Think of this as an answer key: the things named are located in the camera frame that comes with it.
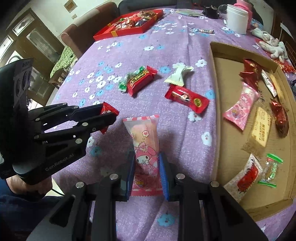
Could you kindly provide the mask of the left hand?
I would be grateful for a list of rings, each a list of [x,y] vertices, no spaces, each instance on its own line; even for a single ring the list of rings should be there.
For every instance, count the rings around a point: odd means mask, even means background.
[[[53,188],[51,176],[39,182],[38,184],[29,185],[24,182],[18,175],[15,175],[7,178],[6,183],[9,189],[17,195],[39,194],[41,197],[44,197]]]

